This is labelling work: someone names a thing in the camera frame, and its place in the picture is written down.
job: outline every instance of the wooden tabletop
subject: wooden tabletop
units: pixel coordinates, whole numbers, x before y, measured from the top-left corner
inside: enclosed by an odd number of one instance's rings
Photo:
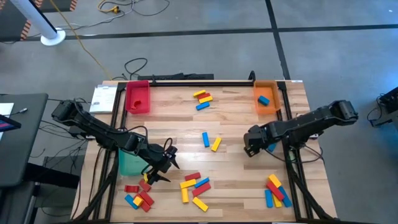
[[[303,114],[309,111],[307,96],[302,82],[286,81],[292,115]],[[192,94],[205,89],[213,96],[210,107],[197,111],[198,101]],[[272,222],[295,221],[293,208],[266,208],[265,183],[268,175],[275,174],[286,189],[290,199],[289,181],[285,164],[271,157],[265,152],[249,158],[243,151],[243,134],[255,124],[266,124],[277,119],[275,114],[258,115],[254,107],[253,90],[249,86],[239,87],[152,87],[151,112],[147,115],[133,115],[128,113],[126,127],[144,125],[148,128],[149,142],[163,146],[169,137],[177,147],[177,162],[180,170],[171,167],[164,176],[172,182],[156,182],[149,195],[155,203],[152,209],[145,213],[142,209],[134,210],[124,200],[125,185],[137,185],[142,176],[118,176],[114,205],[111,215],[112,222]],[[120,125],[123,103],[120,104],[116,127]],[[110,123],[110,114],[96,115],[96,118]],[[205,148],[202,132],[207,132],[210,144],[216,137],[222,142],[217,152]],[[309,140],[310,147],[319,151],[318,141]],[[81,199],[76,214],[80,214],[88,205],[91,181],[93,180],[94,163],[99,147],[96,142],[90,142],[81,172]],[[274,154],[283,157],[282,144],[278,143]],[[309,151],[301,150],[302,160],[316,158]],[[104,153],[100,155],[96,166],[96,192],[100,179]],[[303,165],[309,191],[331,216],[336,216],[330,187],[322,160]],[[184,176],[200,172],[203,178],[210,178],[211,189],[198,196],[209,209],[200,210],[192,203],[189,188],[190,202],[183,204],[181,199],[180,183]],[[73,211],[77,205],[77,196]],[[103,217],[107,194],[101,204]],[[298,190],[302,216],[305,210],[302,195]]]

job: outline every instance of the orange bin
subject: orange bin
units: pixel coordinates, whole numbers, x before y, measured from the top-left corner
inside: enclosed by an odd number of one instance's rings
[[[260,96],[269,100],[268,106],[258,102]],[[276,81],[255,81],[254,82],[254,104],[258,114],[274,114],[280,109],[278,85]]]

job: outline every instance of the gray floor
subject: gray floor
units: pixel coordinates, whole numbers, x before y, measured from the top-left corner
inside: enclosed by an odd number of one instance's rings
[[[79,34],[122,34],[175,30],[270,28],[266,4],[260,0],[170,0],[170,7],[154,17],[128,14]],[[145,0],[136,9],[155,12],[162,0]],[[272,0],[278,27],[357,26],[398,23],[396,1]],[[78,1],[70,22],[92,24],[107,18],[96,3]],[[56,13],[45,14],[55,25]],[[31,28],[29,35],[36,34]],[[280,34],[290,76],[304,80],[312,109],[333,100],[351,100],[360,119],[352,126],[333,127],[320,138],[326,171],[338,216],[342,220],[395,223],[398,220],[398,133],[392,126],[372,128],[367,113],[375,99],[398,85],[397,29],[295,32]],[[246,79],[255,70],[261,79],[283,79],[274,37],[268,34],[191,35],[84,40],[86,48],[114,76],[136,57],[149,62],[143,75],[214,73],[217,79]],[[131,70],[140,64],[131,65]],[[106,79],[75,40],[56,47],[40,42],[0,44],[0,93],[47,92],[51,98],[91,99],[96,84]],[[47,105],[44,119],[56,103]],[[73,140],[39,133],[31,162],[41,164]],[[68,155],[68,151],[59,156]],[[55,209],[53,213],[63,214]],[[38,214],[37,223],[50,223]]]

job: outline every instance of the white pole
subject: white pole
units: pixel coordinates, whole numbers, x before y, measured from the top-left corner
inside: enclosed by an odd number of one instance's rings
[[[53,46],[65,39],[65,31],[55,29],[47,18],[39,11],[33,2],[29,0],[11,0],[17,9],[38,28],[42,34],[41,41],[44,45]]]

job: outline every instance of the yellow block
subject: yellow block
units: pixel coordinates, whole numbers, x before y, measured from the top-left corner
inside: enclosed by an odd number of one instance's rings
[[[199,103],[206,103],[206,102],[209,102],[209,101],[213,101],[213,97],[212,96],[207,96],[207,97],[204,97],[203,99],[200,99]]]
[[[201,94],[204,94],[204,93],[206,93],[206,90],[200,90],[200,91],[194,93],[194,94],[193,94],[193,97],[197,97],[197,96],[199,96],[199,95],[201,95]]]
[[[195,184],[197,184],[197,180],[192,179],[192,180],[188,180],[188,181],[180,183],[180,187],[181,187],[181,189],[183,189],[183,188],[194,186]]]
[[[209,206],[207,206],[205,203],[203,203],[199,198],[194,197],[192,200],[193,203],[195,203],[195,205],[198,205],[198,207],[200,209],[202,209],[204,212],[207,211],[207,209],[209,208]]]
[[[280,200],[274,194],[272,194],[272,198],[274,199],[275,207],[280,208],[282,206],[282,202],[280,202]]]
[[[132,202],[135,203],[137,206],[140,206],[143,202],[143,199],[137,196]]]
[[[271,174],[271,175],[268,177],[268,179],[269,179],[272,183],[274,183],[274,185],[275,185],[276,187],[280,187],[280,186],[282,185],[281,182],[278,180],[278,177],[275,176],[275,174]]]
[[[182,195],[182,203],[189,202],[188,189],[187,188],[181,189],[181,195]]]
[[[218,146],[220,145],[220,142],[221,142],[221,138],[220,138],[220,137],[217,137],[217,138],[216,138],[216,141],[214,142],[213,146],[211,147],[211,150],[212,150],[213,152],[216,152],[216,151],[217,151]]]

